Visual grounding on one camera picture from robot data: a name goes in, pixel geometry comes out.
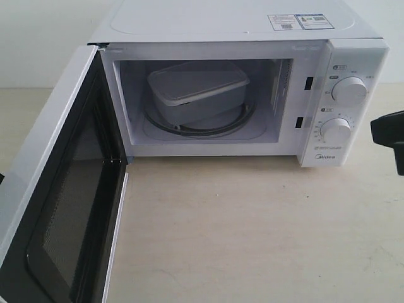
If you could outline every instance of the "white wall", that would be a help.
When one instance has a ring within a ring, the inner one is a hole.
[[[0,87],[54,86],[74,49],[86,44],[113,2],[0,0]],[[346,2],[392,48],[382,81],[404,82],[404,1]]]

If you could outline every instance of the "container lid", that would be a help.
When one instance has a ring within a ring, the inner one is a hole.
[[[247,85],[247,75],[230,61],[191,61],[152,72],[148,82],[167,106],[207,98]]]

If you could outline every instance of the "control panel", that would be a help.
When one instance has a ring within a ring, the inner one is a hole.
[[[345,162],[387,52],[382,39],[328,42],[324,57],[329,61],[319,71],[321,86],[317,87],[317,106],[300,160],[303,167]]]

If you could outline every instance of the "midea logo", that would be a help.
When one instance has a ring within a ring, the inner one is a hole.
[[[324,156],[320,153],[316,155],[316,160],[327,160],[327,159],[335,159],[335,156]]]

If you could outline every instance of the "microwave top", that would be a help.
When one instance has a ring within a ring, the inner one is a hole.
[[[121,0],[89,43],[373,38],[342,0]]]

